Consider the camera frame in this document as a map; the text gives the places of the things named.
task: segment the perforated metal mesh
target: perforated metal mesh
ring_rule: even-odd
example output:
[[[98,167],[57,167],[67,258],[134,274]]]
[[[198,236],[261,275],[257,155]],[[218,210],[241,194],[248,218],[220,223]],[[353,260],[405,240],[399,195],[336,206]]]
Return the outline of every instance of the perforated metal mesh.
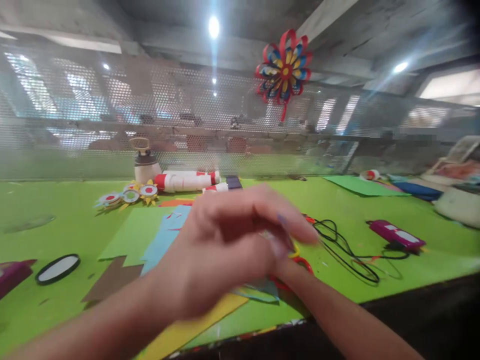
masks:
[[[473,107],[313,84],[281,123],[283,107],[263,102],[258,79],[215,77],[157,59],[3,43],[0,178],[131,178],[134,137],[149,140],[164,169],[416,173],[478,132]]]

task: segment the table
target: table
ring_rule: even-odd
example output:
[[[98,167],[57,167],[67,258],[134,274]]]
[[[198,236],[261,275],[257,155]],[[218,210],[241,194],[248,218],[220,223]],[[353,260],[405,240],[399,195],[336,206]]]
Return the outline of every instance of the table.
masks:
[[[260,181],[243,179],[244,187]],[[127,181],[0,183],[0,228],[36,216],[53,214],[53,222],[23,232],[0,234],[0,262],[38,259],[37,272],[48,262],[77,253],[81,264],[68,277],[49,286],[38,286],[30,276],[0,300],[0,355],[35,335],[82,312],[83,296],[102,275],[109,261],[97,257],[134,207],[95,216],[92,208],[102,195],[120,190]],[[365,221],[385,219],[427,242],[427,253],[394,262],[400,279],[387,277],[372,286],[358,280],[322,247],[300,245],[300,255],[315,276],[357,303],[387,297],[426,285],[473,274],[480,266],[480,232],[449,221],[432,206],[413,197],[361,197],[320,177],[308,181],[268,181],[303,213],[318,220],[331,219],[358,255],[379,254],[385,240],[369,230]],[[171,194],[160,200],[191,194]],[[383,270],[396,274],[386,260]],[[279,305],[249,301],[185,347],[301,319],[308,313],[298,301]]]

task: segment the red paper flower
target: red paper flower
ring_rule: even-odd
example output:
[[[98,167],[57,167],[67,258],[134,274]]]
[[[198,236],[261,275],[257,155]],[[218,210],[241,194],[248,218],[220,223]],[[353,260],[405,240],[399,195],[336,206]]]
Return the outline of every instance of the red paper flower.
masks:
[[[291,97],[303,92],[303,82],[311,76],[307,68],[312,61],[312,53],[307,51],[308,43],[306,35],[297,40],[295,30],[290,29],[282,35],[279,46],[274,43],[265,46],[263,63],[256,68],[256,75],[265,79],[258,86],[258,93],[263,94],[263,100],[267,103],[268,99],[276,99],[279,105],[284,105],[282,122],[285,121]]]

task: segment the forearm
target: forearm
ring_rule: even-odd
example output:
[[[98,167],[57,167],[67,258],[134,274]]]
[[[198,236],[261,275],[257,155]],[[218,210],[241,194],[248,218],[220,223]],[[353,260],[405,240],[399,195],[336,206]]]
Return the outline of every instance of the forearm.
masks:
[[[17,350],[10,359],[131,359],[171,322],[150,311],[150,279],[142,277],[81,316]]]
[[[303,301],[347,359],[422,359],[376,317],[293,261],[282,264],[276,275]]]

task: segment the yellow paper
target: yellow paper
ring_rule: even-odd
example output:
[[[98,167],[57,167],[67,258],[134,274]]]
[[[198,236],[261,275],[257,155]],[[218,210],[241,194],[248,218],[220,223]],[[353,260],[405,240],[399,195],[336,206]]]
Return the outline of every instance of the yellow paper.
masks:
[[[246,297],[231,293],[225,295],[215,307],[202,318],[194,321],[176,322],[167,327],[148,345],[140,359],[163,359],[246,302],[248,302]]]

